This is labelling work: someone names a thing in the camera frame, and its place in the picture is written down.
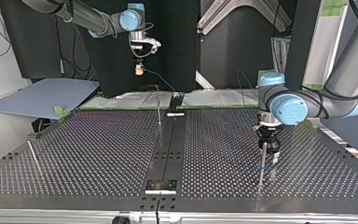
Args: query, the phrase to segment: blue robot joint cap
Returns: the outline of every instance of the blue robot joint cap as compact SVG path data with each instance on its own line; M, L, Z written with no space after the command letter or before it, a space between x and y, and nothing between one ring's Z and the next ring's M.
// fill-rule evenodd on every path
M280 85L285 83L285 77L282 73L270 72L261 75L257 80L257 86L272 86L272 85Z

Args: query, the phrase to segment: blue cable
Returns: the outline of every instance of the blue cable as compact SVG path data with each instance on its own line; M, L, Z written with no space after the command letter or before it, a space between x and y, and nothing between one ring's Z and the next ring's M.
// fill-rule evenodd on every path
M169 86L171 88L172 91L176 91L175 88L167 80L165 80L159 73L153 72L149 69L145 69L145 71L158 76L165 84L167 84L167 86Z

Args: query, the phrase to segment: green tape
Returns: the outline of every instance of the green tape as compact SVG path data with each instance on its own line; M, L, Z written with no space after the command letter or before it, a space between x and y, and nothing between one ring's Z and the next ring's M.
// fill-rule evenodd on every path
M321 85L321 84L305 84L304 86L306 86L310 89L316 90L316 91L319 91L324 87L324 85Z
M161 106L160 110L168 109L167 106ZM156 106L88 106L80 107L78 110L157 110Z
M218 109L232 109L232 108L258 108L258 105L180 105L178 109L206 109L206 108L218 108Z
M71 113L68 111L65 111L61 106L54 106L54 112L56 113L56 115L60 116L60 118L65 118L68 115L70 115Z
M345 6L345 4L346 0L324 0L321 16L339 16L341 14L342 7Z

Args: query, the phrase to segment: metal frame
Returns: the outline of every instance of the metal frame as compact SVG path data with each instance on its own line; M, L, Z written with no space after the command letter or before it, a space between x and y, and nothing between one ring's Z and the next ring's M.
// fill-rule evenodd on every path
M114 217L129 217L131 223L156 223L156 214L104 211L42 211L0 209L0 223L111 223ZM358 223L358 215L332 214L224 214L159 213L160 223Z
M199 21L199 32L207 35L217 23L237 7L253 7L273 24L278 6L278 0L215 0ZM280 32L283 32L292 21L283 8L279 7L280 10L277 13L275 27Z
M196 71L196 81L206 91L214 91L214 86L199 71Z

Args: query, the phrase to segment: perforated metal plate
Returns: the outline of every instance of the perforated metal plate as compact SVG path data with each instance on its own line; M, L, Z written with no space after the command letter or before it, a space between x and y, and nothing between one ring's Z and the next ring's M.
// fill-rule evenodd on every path
M268 156L260 188L255 113L186 111L182 201L175 210L320 212L333 202L357 212L358 160L310 122L284 128L280 160L273 165Z
M79 112L1 161L0 196L139 199L158 137L156 111Z

